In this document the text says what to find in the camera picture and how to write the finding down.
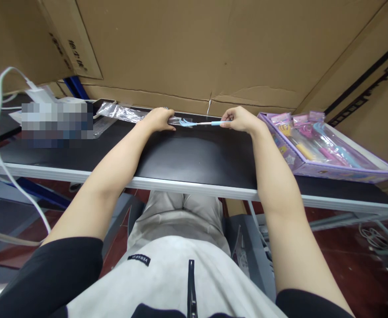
white table frame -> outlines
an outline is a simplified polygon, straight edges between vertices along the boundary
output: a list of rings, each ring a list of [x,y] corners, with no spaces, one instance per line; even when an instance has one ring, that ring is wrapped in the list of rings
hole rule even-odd
[[[90,175],[89,171],[22,165],[15,163],[6,163],[6,166],[8,167],[10,173],[17,177],[83,183]],[[4,174],[1,165],[0,174]],[[192,182],[134,177],[127,187],[176,193],[195,193],[229,199],[259,201],[257,190],[254,189],[234,188]],[[314,231],[346,226],[360,222],[388,220],[388,204],[334,199],[329,197],[317,197],[309,195],[302,195],[302,199],[304,206],[306,207],[325,208],[336,211],[350,212],[342,214],[341,216],[334,216],[324,220],[311,222],[310,226]]]

forearm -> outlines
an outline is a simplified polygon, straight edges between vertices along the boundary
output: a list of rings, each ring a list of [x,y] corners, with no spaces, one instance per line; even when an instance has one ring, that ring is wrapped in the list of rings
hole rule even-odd
[[[305,290],[352,314],[310,229],[297,181],[269,130],[263,124],[251,137],[277,291]]]
[[[117,199],[132,180],[150,135],[151,130],[139,122],[114,146],[92,171],[44,244],[64,237],[105,238]]]
[[[88,190],[102,196],[119,197],[132,180],[150,135],[151,131],[142,121],[136,124],[96,166],[79,193]]]
[[[256,162],[257,192],[266,213],[304,211],[300,190],[265,123],[250,132]]]

shirt sleeve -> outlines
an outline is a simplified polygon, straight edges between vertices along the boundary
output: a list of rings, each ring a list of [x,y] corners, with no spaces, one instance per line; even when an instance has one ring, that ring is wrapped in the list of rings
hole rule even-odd
[[[285,289],[281,291],[276,296],[276,305],[288,318],[353,318],[353,316],[333,302],[299,289]]]
[[[98,280],[103,242],[64,238],[37,249],[0,295],[0,317],[48,317]]]

person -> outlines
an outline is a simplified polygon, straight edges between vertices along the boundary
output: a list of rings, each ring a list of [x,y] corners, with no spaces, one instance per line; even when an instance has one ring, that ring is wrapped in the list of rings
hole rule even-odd
[[[152,110],[102,159],[0,295],[0,317],[351,317],[267,126],[242,107],[224,128],[251,136],[277,290],[270,299],[228,255],[217,198],[152,191],[117,266],[98,279],[102,240],[141,152],[173,110]]]

hand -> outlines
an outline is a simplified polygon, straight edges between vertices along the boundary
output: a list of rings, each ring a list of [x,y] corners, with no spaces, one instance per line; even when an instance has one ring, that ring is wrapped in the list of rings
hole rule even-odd
[[[228,123],[220,124],[220,127],[231,128],[237,131],[245,131],[249,134],[260,128],[267,128],[266,124],[246,110],[238,106],[228,109],[222,117],[222,121],[232,120]]]
[[[174,110],[169,110],[166,108],[154,108],[151,112],[144,117],[139,124],[145,126],[146,129],[149,129],[151,133],[162,130],[173,130],[176,128],[167,124],[167,121],[170,117],[175,114]]]

